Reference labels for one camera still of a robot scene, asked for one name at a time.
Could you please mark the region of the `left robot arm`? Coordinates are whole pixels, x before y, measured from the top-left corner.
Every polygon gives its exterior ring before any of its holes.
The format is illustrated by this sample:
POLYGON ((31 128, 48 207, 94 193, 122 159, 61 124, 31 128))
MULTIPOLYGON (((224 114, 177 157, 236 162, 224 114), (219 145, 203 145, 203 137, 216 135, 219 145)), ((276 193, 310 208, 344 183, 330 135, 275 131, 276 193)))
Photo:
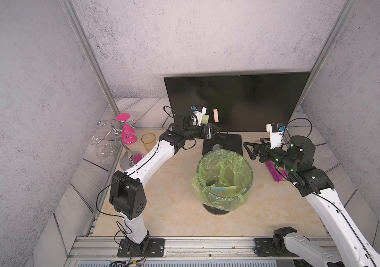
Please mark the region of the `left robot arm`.
POLYGON ((142 213, 147 203, 144 189, 150 178, 167 160, 180 149, 184 149, 186 141, 209 140, 219 132, 218 126, 203 121, 204 116, 205 114, 197 115, 195 111, 190 115, 175 113, 174 122, 160 135, 154 148, 127 171, 115 172, 111 183, 103 189, 110 190, 109 202, 116 213, 98 211, 103 215, 122 219, 119 232, 124 235, 128 246, 126 257, 144 257, 149 250, 150 234, 145 227, 142 213))

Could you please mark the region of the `light green sticky note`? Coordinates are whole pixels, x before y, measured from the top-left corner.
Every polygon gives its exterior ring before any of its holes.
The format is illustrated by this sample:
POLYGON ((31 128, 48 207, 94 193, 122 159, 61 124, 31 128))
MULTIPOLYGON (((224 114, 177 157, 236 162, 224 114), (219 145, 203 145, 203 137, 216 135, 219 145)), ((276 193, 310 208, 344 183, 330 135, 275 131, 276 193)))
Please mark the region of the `light green sticky note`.
POLYGON ((236 186, 228 186, 224 188, 224 194, 227 197, 234 197, 237 193, 236 186))

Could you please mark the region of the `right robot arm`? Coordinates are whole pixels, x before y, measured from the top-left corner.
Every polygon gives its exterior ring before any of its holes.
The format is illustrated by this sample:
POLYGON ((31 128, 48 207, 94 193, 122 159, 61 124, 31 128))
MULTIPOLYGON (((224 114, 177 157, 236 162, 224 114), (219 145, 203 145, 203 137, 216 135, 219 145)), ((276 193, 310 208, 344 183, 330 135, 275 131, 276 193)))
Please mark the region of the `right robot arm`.
POLYGON ((296 255, 313 267, 380 267, 380 254, 371 246, 346 211, 327 174, 314 166, 316 147, 304 136, 290 138, 287 150, 272 141, 244 142, 251 160, 271 162, 285 170, 303 198, 314 208, 338 254, 314 244, 292 227, 273 232, 272 250, 278 256, 296 255))

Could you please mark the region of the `blue sticky note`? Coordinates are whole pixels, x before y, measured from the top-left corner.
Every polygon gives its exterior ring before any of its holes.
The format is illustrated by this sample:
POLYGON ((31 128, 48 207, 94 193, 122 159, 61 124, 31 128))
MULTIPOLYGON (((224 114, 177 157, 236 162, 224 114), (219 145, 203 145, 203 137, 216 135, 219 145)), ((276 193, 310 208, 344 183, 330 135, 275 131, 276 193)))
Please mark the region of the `blue sticky note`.
POLYGON ((227 196, 227 189, 228 189, 227 187, 225 187, 225 188, 220 188, 220 187, 216 187, 216 186, 210 187, 210 191, 212 192, 212 194, 217 195, 217 196, 221 196, 221 197, 227 196))

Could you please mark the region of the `small pink narrow sticky note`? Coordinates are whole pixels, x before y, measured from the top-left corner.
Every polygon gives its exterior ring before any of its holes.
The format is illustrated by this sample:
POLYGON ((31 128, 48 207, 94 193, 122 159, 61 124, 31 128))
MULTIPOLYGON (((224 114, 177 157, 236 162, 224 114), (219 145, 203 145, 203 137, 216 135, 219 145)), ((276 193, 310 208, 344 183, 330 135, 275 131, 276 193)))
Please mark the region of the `small pink narrow sticky note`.
POLYGON ((214 122, 218 123, 219 122, 219 115, 218 115, 218 110, 217 109, 213 110, 213 116, 214 116, 214 122))

